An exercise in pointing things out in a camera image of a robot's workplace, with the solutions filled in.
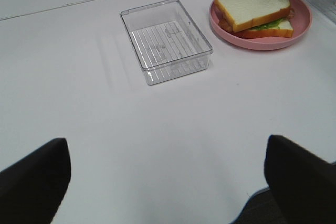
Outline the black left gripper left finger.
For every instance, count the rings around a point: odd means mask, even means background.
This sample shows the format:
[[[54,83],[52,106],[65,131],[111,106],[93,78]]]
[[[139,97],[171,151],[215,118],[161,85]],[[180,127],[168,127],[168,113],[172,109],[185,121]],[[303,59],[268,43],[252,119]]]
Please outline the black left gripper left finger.
[[[71,179],[65,138],[55,138],[1,171],[1,223],[51,223]]]

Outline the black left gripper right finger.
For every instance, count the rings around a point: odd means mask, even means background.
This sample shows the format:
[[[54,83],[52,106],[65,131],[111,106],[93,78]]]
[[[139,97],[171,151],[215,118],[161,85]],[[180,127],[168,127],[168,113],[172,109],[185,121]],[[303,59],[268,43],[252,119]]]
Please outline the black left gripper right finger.
[[[335,223],[335,166],[281,135],[268,138],[264,176],[287,223]]]

